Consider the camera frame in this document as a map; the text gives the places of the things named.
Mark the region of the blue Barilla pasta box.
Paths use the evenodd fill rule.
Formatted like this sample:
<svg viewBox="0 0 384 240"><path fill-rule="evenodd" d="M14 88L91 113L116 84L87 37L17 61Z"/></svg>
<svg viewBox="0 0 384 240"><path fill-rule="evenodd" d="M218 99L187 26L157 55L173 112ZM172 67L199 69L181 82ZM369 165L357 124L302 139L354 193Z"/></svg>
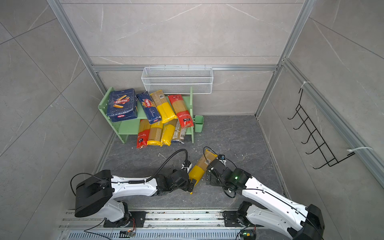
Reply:
<svg viewBox="0 0 384 240"><path fill-rule="evenodd" d="M112 122L121 122L138 117L135 89L112 91L109 96L106 115Z"/></svg>

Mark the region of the green metal shelf rack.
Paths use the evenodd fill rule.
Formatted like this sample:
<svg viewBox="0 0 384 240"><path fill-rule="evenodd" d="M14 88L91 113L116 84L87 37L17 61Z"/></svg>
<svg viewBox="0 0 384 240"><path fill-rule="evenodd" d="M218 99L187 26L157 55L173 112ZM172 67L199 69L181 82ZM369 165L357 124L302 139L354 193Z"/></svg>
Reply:
<svg viewBox="0 0 384 240"><path fill-rule="evenodd" d="M110 87L103 99L98 105L98 109L104 118L107 120L113 131L116 133L118 138L122 141L122 143L126 143L129 135L138 135L139 133L139 125L141 119L146 119L146 115L142 107L140 107L140 102L138 101L137 109L138 109L138 117L132 120L126 120L121 122L112 122L110 118L107 116L107 108L109 104L109 96L112 91L115 89ZM184 102L186 103L187 108L189 109L190 115L193 116L193 87L190 88L190 93L188 95L183 95ZM195 142L194 139L194 127L188 128L186 131L186 135L191 135L192 143Z"/></svg>

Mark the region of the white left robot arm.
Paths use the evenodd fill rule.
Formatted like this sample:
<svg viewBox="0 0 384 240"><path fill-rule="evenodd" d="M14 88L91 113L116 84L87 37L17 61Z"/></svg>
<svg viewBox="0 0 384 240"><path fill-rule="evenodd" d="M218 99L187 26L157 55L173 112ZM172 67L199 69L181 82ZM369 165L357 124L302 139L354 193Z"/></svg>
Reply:
<svg viewBox="0 0 384 240"><path fill-rule="evenodd" d="M157 174L142 179L113 176L110 170L102 170L76 186L75 217L97 216L121 227L130 218L128 204L121 198L162 196L178 189L191 193L196 183L185 169L174 170L167 177Z"/></svg>

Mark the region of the red spaghetti package floor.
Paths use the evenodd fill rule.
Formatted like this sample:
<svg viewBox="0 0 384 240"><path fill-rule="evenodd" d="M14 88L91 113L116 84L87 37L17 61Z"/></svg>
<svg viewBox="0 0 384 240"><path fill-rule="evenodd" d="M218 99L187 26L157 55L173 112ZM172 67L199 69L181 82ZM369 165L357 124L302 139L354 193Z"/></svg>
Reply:
<svg viewBox="0 0 384 240"><path fill-rule="evenodd" d="M147 119L140 120L139 133L137 137L137 149L145 148L148 145L151 125Z"/></svg>

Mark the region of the green plastic cup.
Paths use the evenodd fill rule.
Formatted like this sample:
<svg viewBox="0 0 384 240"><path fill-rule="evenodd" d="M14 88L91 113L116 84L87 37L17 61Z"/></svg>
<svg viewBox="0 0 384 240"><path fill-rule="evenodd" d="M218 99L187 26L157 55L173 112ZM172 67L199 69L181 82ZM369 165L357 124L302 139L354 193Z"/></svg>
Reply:
<svg viewBox="0 0 384 240"><path fill-rule="evenodd" d="M196 133L201 133L203 131L203 126L204 126L204 117L195 115L195 132Z"/></svg>

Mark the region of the blue Barilla spaghetti package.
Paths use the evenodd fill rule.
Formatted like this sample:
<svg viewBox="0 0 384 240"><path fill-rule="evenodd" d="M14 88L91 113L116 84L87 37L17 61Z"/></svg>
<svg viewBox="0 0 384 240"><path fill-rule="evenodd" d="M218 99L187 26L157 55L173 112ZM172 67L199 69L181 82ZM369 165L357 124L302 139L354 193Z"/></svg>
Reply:
<svg viewBox="0 0 384 240"><path fill-rule="evenodd" d="M149 124L155 124L162 121L162 117L150 94L145 91L137 94L137 98L144 110L144 113L149 121Z"/></svg>

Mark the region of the clear grey spaghetti package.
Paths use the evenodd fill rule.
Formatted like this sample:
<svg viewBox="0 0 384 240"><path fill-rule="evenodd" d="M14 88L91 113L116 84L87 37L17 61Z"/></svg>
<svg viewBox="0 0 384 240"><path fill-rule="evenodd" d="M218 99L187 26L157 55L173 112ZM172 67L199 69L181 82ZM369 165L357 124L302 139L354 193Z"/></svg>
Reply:
<svg viewBox="0 0 384 240"><path fill-rule="evenodd" d="M172 143L181 143L184 144L185 141L185 134L187 132L187 127L182 128L180 121L177 120L176 122L176 127L175 127L175 132L172 138Z"/></svg>

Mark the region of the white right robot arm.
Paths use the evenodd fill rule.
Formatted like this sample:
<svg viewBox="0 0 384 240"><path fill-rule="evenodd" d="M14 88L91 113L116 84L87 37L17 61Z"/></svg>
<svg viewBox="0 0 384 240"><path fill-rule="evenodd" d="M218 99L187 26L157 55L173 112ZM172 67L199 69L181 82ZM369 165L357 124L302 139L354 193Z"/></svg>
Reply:
<svg viewBox="0 0 384 240"><path fill-rule="evenodd" d="M291 240L321 240L325 230L322 211L304 206L276 193L250 173L227 168L220 160L209 164L209 171L225 190L247 198L235 220L244 227L258 225L281 233Z"/></svg>

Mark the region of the yellow brown spaghetti package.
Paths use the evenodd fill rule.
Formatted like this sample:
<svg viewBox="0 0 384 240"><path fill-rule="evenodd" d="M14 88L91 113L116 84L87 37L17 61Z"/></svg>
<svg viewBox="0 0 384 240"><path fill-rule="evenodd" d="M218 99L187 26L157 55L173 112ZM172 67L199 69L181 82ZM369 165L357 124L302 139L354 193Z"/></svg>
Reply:
<svg viewBox="0 0 384 240"><path fill-rule="evenodd" d="M167 97L165 96L162 90L158 90L150 94L152 100L154 101L158 112L162 117L162 123L166 124L172 120L176 120L177 116L174 113L170 103L167 101Z"/></svg>

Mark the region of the yellow Pastatime spaghetti package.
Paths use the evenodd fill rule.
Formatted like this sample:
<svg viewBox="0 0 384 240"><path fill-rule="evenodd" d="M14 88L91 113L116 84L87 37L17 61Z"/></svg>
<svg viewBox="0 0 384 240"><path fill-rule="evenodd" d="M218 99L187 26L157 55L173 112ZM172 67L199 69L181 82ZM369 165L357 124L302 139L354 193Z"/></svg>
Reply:
<svg viewBox="0 0 384 240"><path fill-rule="evenodd" d="M161 146L163 126L164 124L162 122L151 124L147 145Z"/></svg>

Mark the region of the red spaghetti package top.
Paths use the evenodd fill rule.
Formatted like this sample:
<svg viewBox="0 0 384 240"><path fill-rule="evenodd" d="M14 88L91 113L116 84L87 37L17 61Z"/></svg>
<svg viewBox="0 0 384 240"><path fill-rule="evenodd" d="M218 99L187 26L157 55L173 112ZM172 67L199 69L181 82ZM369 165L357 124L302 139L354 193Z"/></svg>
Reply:
<svg viewBox="0 0 384 240"><path fill-rule="evenodd" d="M194 126L193 118L187 109L182 95L169 95L170 103L178 117L181 128L190 128Z"/></svg>

